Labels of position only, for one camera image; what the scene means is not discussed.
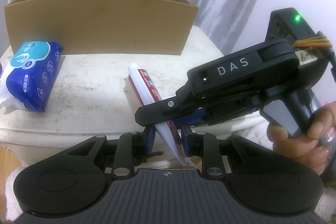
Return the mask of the person's right hand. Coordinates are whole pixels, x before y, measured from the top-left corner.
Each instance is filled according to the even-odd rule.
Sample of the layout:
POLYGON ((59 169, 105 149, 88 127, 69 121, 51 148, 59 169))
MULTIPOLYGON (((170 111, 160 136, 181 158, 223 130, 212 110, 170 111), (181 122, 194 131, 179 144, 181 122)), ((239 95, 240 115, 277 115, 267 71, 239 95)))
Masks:
POLYGON ((320 175, 328 166, 327 159, 331 155, 331 147, 319 146, 318 141, 334 130, 335 102, 331 102, 316 112, 307 134, 289 138, 286 129, 272 124, 268 126, 266 133, 276 153, 299 162, 320 175))

